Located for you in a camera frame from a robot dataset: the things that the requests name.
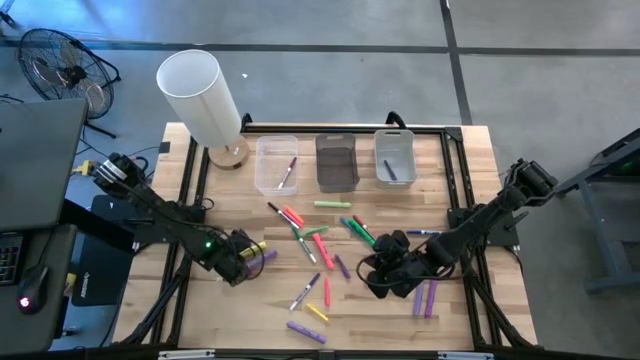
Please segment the black computer mouse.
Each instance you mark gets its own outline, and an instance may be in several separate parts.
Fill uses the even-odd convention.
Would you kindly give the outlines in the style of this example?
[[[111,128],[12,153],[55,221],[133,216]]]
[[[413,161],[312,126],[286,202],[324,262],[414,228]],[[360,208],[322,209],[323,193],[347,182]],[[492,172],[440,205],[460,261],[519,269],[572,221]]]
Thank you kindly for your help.
[[[17,304],[21,313],[38,313],[45,305],[49,267],[38,264],[25,271],[18,285]]]

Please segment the small yellow highlighter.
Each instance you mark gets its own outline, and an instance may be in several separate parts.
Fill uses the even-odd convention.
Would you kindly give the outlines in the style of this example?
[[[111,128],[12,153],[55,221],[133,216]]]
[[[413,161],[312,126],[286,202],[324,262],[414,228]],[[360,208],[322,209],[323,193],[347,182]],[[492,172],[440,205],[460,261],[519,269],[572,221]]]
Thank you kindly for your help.
[[[330,322],[328,316],[326,314],[324,314],[321,310],[319,310],[317,307],[312,305],[311,303],[306,303],[305,307],[306,307],[306,309],[308,311],[313,313],[315,316],[317,316],[319,319],[321,319],[325,323],[329,323]]]

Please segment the black capped thin marker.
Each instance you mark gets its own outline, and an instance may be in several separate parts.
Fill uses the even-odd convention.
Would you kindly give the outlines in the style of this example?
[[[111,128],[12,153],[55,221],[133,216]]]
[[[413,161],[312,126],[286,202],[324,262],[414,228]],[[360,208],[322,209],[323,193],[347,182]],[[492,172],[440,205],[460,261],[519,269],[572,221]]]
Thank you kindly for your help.
[[[278,208],[275,204],[273,204],[272,202],[267,202],[267,205],[274,211],[276,212],[278,215],[280,215],[284,220],[286,220],[293,228],[295,229],[299,229],[299,225],[292,220],[291,218],[289,218],[280,208]]]

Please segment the white plastic bin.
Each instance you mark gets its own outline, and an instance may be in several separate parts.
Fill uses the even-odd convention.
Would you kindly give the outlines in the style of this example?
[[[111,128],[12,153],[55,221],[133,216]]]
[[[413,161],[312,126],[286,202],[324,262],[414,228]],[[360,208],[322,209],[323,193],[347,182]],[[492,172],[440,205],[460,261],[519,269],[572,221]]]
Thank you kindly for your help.
[[[374,159],[377,185],[380,188],[403,189],[417,179],[414,155],[414,133],[409,130],[379,130],[374,133]],[[396,174],[391,181],[384,166],[387,160]]]

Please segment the grey translucent plastic bin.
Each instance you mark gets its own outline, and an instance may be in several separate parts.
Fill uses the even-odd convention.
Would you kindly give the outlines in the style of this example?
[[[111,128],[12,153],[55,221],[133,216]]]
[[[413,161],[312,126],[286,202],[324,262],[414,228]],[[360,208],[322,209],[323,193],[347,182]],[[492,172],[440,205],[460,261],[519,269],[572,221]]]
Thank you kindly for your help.
[[[353,192],[359,183],[356,138],[352,134],[320,134],[315,138],[317,182],[323,193]]]

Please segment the white metal bracket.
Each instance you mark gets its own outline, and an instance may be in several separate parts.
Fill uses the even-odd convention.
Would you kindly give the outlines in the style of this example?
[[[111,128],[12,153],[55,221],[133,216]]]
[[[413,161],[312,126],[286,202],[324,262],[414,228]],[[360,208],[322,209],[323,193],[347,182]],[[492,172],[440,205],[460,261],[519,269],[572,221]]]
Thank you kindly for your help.
[[[205,360],[214,359],[213,349],[181,349],[171,351],[161,351],[157,360]]]
[[[437,355],[438,360],[495,360],[495,357],[491,353],[482,352],[439,352]]]

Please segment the red thin marker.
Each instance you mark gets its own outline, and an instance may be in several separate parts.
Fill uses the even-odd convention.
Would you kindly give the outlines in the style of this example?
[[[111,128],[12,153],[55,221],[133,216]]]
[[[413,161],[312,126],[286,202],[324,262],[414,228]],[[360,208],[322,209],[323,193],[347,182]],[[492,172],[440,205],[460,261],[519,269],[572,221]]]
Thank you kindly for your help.
[[[353,215],[353,220],[362,228],[362,230],[375,242],[375,235],[373,235],[370,230],[368,229],[368,226],[362,221],[362,219],[357,216],[357,215]]]

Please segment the blue pen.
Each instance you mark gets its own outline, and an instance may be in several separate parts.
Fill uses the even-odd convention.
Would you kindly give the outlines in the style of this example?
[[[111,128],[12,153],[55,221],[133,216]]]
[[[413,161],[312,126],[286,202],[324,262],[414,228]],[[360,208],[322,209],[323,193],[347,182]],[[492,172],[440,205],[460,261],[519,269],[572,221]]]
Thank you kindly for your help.
[[[308,258],[310,259],[310,261],[313,264],[317,263],[317,260],[314,256],[314,254],[312,253],[312,251],[310,250],[310,248],[308,247],[308,245],[305,243],[303,237],[301,236],[301,234],[298,231],[298,228],[293,226],[291,228],[294,237],[296,238],[296,240],[298,241],[298,243],[300,244],[300,246],[302,247],[303,251],[305,252],[305,254],[308,256]]]

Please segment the clear plastic bin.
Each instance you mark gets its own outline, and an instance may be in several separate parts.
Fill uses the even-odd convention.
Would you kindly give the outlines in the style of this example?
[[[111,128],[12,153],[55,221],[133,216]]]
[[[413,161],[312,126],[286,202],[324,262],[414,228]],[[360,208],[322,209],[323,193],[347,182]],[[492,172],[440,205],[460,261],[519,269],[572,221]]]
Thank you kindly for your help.
[[[277,189],[286,169],[293,159],[297,162],[284,187]],[[298,192],[299,155],[298,140],[294,136],[263,136],[256,143],[254,185],[264,196],[293,196]]]

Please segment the black keyboard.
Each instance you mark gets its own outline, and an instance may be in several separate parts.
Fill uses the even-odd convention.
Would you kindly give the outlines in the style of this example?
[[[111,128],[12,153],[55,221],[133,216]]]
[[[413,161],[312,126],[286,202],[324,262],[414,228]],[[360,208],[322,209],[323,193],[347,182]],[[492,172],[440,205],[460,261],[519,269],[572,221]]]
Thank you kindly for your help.
[[[21,265],[24,236],[6,233],[0,236],[0,286],[14,285]]]

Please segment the black computer case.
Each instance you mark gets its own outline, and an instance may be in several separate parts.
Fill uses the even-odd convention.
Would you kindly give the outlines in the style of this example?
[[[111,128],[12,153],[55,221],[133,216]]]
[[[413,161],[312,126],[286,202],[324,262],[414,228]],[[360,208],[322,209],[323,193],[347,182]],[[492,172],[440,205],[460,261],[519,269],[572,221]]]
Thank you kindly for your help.
[[[96,196],[91,212],[111,221],[136,216],[133,207],[109,195]],[[133,257],[133,254],[113,248],[99,238],[85,235],[76,269],[72,304],[76,307],[117,304]]]

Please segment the black floor fan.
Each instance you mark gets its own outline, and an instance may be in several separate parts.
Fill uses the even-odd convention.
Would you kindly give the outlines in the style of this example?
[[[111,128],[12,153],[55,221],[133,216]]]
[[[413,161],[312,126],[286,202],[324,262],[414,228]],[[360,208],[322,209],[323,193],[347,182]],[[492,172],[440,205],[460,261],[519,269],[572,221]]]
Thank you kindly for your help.
[[[17,59],[23,75],[45,100],[86,102],[84,125],[112,139],[115,134],[92,123],[112,107],[120,72],[75,37],[58,30],[35,28],[22,35]]]

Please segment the maroon thin marker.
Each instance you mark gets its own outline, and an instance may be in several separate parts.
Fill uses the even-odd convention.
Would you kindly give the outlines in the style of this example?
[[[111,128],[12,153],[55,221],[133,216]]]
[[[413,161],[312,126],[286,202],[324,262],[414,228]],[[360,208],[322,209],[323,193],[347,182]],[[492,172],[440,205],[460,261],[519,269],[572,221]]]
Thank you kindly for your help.
[[[296,164],[296,162],[297,162],[297,159],[298,159],[297,157],[293,157],[293,159],[292,159],[292,160],[291,160],[291,162],[289,163],[289,165],[288,165],[288,167],[287,167],[287,169],[286,169],[286,172],[284,173],[284,175],[283,175],[282,179],[280,180],[280,182],[279,182],[279,184],[278,184],[278,187],[277,187],[277,189],[278,189],[278,190],[280,190],[280,189],[282,189],[282,188],[284,187],[284,185],[285,185],[285,183],[286,183],[286,181],[287,181],[288,177],[290,176],[290,174],[291,174],[291,172],[292,172],[293,168],[295,167],[295,164]]]

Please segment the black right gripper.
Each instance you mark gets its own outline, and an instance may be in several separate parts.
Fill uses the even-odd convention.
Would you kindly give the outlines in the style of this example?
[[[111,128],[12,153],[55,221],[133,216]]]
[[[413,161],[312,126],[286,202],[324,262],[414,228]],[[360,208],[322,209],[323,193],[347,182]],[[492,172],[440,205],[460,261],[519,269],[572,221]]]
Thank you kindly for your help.
[[[409,251],[410,242],[404,232],[395,230],[380,235],[374,244],[374,272],[368,274],[368,288],[374,295],[389,292],[405,298],[425,275],[424,264]]]

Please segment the purple thin marker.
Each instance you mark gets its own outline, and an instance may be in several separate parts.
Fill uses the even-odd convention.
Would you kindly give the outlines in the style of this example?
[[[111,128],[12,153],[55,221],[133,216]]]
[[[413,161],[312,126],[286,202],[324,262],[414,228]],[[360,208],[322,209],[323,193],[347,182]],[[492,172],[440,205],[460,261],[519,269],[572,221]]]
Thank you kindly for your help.
[[[305,285],[302,292],[294,299],[291,306],[289,307],[289,311],[293,311],[298,307],[298,305],[304,300],[304,298],[309,294],[313,286],[319,280],[320,276],[321,276],[320,273],[316,273],[312,277],[312,279]]]

